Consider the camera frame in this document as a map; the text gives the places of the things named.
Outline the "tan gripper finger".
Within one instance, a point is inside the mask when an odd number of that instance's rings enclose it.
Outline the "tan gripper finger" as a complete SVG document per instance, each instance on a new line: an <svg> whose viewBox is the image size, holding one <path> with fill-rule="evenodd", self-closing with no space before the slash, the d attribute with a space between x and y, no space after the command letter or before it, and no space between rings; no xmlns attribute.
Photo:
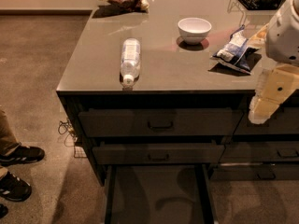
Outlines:
<svg viewBox="0 0 299 224"><path fill-rule="evenodd" d="M279 105L254 96L249 104L249 121L253 124L264 124L279 108Z"/></svg>

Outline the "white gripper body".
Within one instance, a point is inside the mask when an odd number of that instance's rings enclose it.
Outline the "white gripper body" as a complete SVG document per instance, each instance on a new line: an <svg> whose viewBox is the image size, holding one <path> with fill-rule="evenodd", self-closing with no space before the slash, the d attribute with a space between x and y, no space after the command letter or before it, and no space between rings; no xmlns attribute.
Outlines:
<svg viewBox="0 0 299 224"><path fill-rule="evenodd" d="M263 90L263 98L281 105L299 89L299 67L280 63L268 76Z"/></svg>

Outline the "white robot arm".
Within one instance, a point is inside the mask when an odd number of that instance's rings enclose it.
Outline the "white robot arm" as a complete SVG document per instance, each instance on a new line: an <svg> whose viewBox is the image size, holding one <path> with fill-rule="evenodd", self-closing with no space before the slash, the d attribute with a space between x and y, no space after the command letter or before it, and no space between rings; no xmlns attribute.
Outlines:
<svg viewBox="0 0 299 224"><path fill-rule="evenodd" d="M266 56L277 64L259 75L249 121L264 124L299 89L299 0L286 0L265 31Z"/></svg>

